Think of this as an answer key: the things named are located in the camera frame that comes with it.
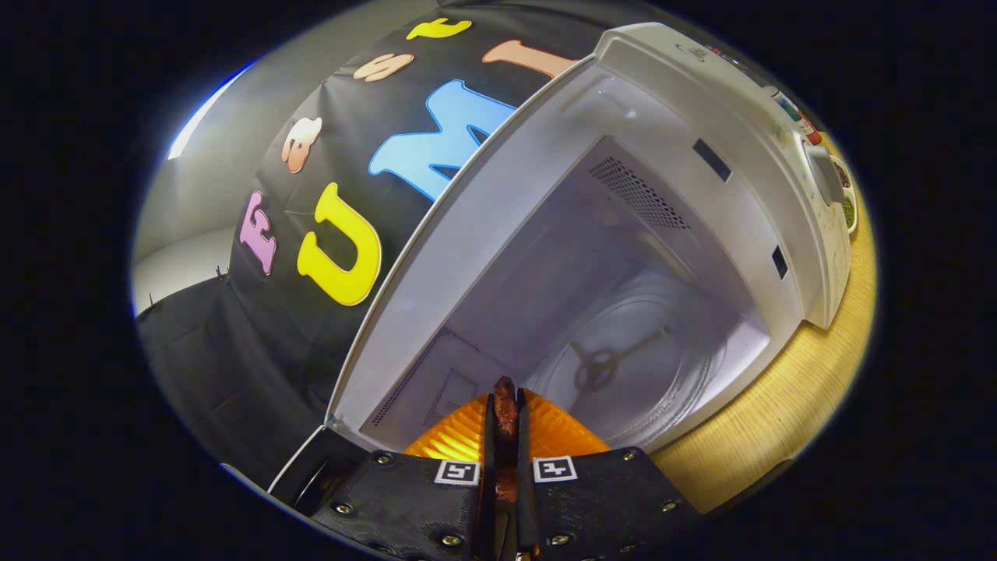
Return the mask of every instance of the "blue letter m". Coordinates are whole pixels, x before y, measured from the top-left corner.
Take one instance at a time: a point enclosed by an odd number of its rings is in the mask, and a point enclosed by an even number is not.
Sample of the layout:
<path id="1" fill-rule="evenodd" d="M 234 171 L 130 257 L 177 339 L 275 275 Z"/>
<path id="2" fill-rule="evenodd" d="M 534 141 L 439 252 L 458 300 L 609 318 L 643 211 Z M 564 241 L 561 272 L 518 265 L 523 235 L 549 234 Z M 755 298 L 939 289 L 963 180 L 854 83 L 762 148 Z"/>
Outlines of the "blue letter m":
<path id="1" fill-rule="evenodd" d="M 462 166 L 480 145 L 471 129 L 490 135 L 514 108 L 469 90 L 462 80 L 451 80 L 430 94 L 426 109 L 440 132 L 390 137 L 371 158 L 368 172 L 391 172 L 435 201 L 450 178 L 433 166 Z"/>

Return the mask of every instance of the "sausage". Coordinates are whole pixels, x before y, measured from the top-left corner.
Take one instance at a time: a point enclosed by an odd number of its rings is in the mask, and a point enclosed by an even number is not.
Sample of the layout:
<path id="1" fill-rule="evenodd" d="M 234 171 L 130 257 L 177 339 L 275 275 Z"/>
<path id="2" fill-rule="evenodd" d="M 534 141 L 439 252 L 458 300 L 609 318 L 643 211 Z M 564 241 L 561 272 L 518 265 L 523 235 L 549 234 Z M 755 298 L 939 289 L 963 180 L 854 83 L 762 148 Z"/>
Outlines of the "sausage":
<path id="1" fill-rule="evenodd" d="M 515 404 L 515 386 L 508 376 L 498 379 L 495 387 L 496 396 L 496 449 L 500 463 L 511 460 L 515 464 L 516 435 L 519 432 L 519 410 Z"/>
<path id="2" fill-rule="evenodd" d="M 495 397 L 496 497 L 498 500 L 515 502 L 519 409 L 515 403 L 515 386 L 508 376 L 503 376 L 496 382 Z"/>

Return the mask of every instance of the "yellow letter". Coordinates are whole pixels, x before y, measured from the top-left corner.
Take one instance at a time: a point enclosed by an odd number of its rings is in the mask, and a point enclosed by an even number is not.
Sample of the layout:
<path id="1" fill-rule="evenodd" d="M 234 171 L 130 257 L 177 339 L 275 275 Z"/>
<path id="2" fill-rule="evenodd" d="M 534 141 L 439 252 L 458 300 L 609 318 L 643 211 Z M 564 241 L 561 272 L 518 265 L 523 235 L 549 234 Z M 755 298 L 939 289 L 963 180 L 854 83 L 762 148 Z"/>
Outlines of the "yellow letter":
<path id="1" fill-rule="evenodd" d="M 415 39 L 416 37 L 432 37 L 433 39 L 442 39 L 444 37 L 457 35 L 458 33 L 471 27 L 471 22 L 468 20 L 464 20 L 453 25 L 446 25 L 443 23 L 445 21 L 447 21 L 447 18 L 440 18 L 436 21 L 421 23 L 412 28 L 412 31 L 409 32 L 409 36 L 406 37 L 406 39 Z"/>
<path id="2" fill-rule="evenodd" d="M 330 183 L 315 205 L 315 222 L 329 221 L 357 246 L 357 262 L 349 271 L 339 268 L 318 248 L 314 232 L 305 235 L 298 251 L 298 272 L 311 277 L 325 293 L 343 305 L 356 305 L 367 297 L 381 271 L 381 240 L 362 216 L 337 195 Z"/>

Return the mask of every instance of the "yellow letter u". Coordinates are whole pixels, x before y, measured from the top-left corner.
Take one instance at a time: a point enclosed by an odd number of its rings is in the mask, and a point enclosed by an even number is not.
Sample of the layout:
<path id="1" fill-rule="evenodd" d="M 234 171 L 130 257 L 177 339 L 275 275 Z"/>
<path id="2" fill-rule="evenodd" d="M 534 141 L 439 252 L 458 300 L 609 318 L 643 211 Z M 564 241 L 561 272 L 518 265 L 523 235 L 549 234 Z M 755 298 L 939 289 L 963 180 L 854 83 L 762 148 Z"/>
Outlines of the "yellow letter u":
<path id="1" fill-rule="evenodd" d="M 339 198 L 330 183 L 315 205 L 315 222 L 329 221 L 357 246 L 357 262 L 349 271 L 339 268 L 319 249 L 314 232 L 305 235 L 298 251 L 298 272 L 311 277 L 332 299 L 356 305 L 367 297 L 381 271 L 381 240 L 374 227 Z"/>

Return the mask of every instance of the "wooden table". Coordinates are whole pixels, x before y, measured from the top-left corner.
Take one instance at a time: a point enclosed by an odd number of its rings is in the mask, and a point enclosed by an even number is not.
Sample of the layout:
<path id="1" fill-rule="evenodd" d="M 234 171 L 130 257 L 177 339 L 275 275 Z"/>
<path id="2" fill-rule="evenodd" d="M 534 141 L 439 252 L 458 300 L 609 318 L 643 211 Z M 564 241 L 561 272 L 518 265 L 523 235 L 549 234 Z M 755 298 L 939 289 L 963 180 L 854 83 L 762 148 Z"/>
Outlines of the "wooden table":
<path id="1" fill-rule="evenodd" d="M 821 146 L 841 158 L 827 133 Z M 736 399 L 651 458 L 700 512 L 747 489 L 794 458 L 848 394 L 868 347 L 876 301 L 876 251 L 861 191 L 851 272 L 840 308 L 823 331 L 804 322 L 768 368 Z"/>

